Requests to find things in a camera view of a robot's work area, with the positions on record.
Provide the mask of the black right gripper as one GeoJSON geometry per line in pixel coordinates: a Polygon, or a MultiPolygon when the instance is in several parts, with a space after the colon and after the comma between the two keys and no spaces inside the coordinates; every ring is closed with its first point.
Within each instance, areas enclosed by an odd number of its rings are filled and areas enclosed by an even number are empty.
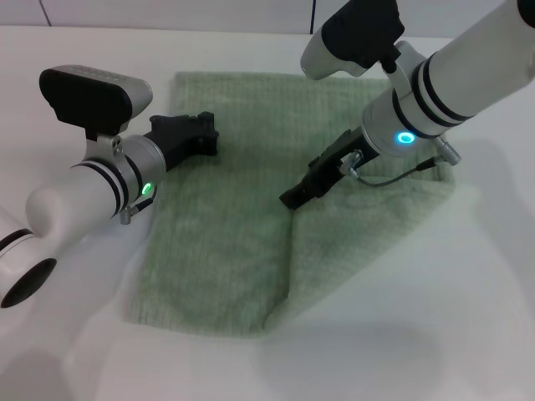
{"type": "Polygon", "coordinates": [[[364,137],[363,130],[348,129],[342,133],[320,156],[308,163],[307,181],[302,180],[279,196],[288,209],[298,209],[309,201],[323,197],[344,176],[340,168],[343,158],[354,152],[360,153],[357,166],[377,157],[377,152],[364,137]]]}

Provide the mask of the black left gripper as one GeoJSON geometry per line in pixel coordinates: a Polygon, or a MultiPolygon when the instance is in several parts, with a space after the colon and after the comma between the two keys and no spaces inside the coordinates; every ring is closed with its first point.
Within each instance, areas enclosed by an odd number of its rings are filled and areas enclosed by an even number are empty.
{"type": "Polygon", "coordinates": [[[150,132],[145,137],[162,153],[167,172],[192,156],[218,154],[219,133],[214,114],[208,111],[196,117],[153,115],[150,132]]]}

